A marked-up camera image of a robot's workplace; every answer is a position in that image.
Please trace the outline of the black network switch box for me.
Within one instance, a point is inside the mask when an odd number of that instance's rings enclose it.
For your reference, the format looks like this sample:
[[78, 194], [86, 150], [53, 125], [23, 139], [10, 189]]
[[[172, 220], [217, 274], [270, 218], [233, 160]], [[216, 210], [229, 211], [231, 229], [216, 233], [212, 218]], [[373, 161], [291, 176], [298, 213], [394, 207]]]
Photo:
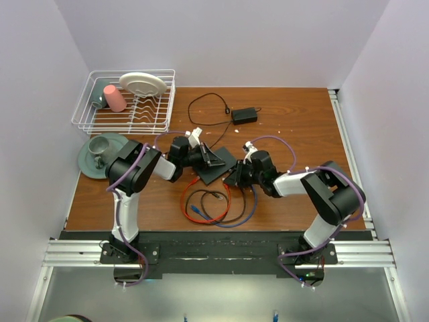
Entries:
[[219, 156], [225, 164], [209, 168], [193, 168], [195, 173], [206, 186], [210, 185], [222, 175], [230, 171], [230, 169], [232, 169], [237, 163], [237, 159], [226, 147], [219, 148], [218, 150], [215, 150], [214, 153]]

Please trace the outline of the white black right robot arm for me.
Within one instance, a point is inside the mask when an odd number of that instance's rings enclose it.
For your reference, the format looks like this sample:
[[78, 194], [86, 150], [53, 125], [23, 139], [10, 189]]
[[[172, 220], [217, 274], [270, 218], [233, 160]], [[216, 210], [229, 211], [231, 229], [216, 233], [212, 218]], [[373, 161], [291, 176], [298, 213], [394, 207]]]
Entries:
[[237, 161], [223, 182], [242, 189], [256, 184], [273, 198], [308, 195], [316, 217], [300, 237], [297, 248], [278, 256], [280, 264], [284, 264], [286, 258], [292, 258], [295, 264], [315, 263], [352, 214], [364, 210], [366, 201], [363, 190], [335, 162], [297, 172], [279, 172], [265, 150], [252, 152]]

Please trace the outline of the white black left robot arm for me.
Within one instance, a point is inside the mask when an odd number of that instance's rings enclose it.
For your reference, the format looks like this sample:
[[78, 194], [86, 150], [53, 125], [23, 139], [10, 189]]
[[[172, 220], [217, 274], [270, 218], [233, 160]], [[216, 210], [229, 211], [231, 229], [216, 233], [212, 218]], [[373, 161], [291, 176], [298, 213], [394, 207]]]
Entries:
[[175, 182], [186, 167], [212, 170], [225, 164], [220, 156], [191, 133], [175, 137], [167, 156], [148, 144], [128, 141], [105, 169], [109, 179], [107, 190], [113, 194], [115, 202], [107, 254], [118, 257], [124, 263], [143, 258], [137, 246], [137, 212], [140, 193], [152, 174]]

